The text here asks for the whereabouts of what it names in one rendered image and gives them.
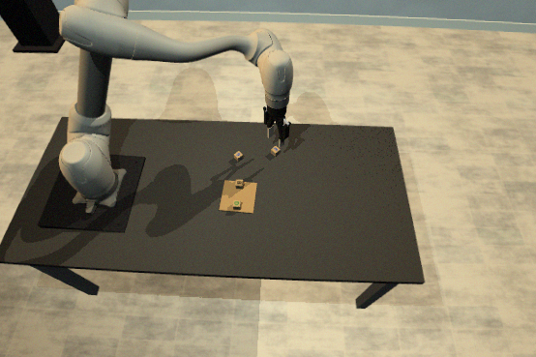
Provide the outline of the orange flat mat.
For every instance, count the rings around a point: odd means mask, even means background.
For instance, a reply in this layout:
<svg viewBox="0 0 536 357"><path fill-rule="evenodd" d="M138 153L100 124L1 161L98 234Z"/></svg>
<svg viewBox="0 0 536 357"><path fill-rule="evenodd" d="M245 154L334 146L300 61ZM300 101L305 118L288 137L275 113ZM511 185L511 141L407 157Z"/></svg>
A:
<svg viewBox="0 0 536 357"><path fill-rule="evenodd" d="M235 183L224 180L220 210L253 213L257 183L244 182L243 189L236 189ZM241 210L233 210L233 200L241 200Z"/></svg>

